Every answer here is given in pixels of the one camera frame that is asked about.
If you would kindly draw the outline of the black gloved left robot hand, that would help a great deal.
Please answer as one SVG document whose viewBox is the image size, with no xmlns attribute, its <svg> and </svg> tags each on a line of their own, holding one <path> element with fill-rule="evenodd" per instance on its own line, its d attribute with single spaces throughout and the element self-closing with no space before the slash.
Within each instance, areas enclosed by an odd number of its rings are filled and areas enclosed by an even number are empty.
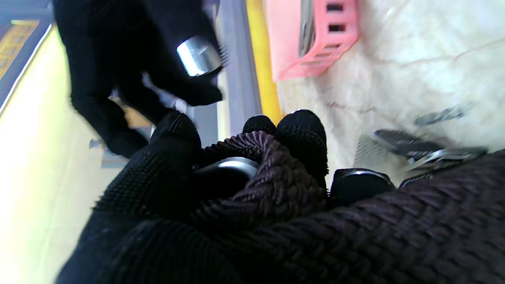
<svg viewBox="0 0 505 284">
<path fill-rule="evenodd" d="M 180 222 L 200 138 L 171 111 L 153 143 L 108 186 L 61 269 L 58 284 L 253 284 L 203 236 Z"/>
</svg>

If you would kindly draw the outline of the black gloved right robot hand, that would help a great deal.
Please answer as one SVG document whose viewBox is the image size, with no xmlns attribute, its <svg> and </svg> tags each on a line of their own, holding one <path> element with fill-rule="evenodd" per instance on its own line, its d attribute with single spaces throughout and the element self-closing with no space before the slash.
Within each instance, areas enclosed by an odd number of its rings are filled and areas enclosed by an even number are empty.
<svg viewBox="0 0 505 284">
<path fill-rule="evenodd" d="M 223 68 L 222 52 L 203 0 L 54 0 L 52 5 L 68 58 L 71 104 L 112 153 L 129 159 L 148 145 L 110 100 L 114 90 L 154 125 L 171 110 L 144 85 L 144 74 L 190 106 L 222 100 L 212 82 Z M 177 52 L 191 38 L 201 39 L 204 54 L 218 59 L 202 75 L 189 75 Z"/>
</svg>

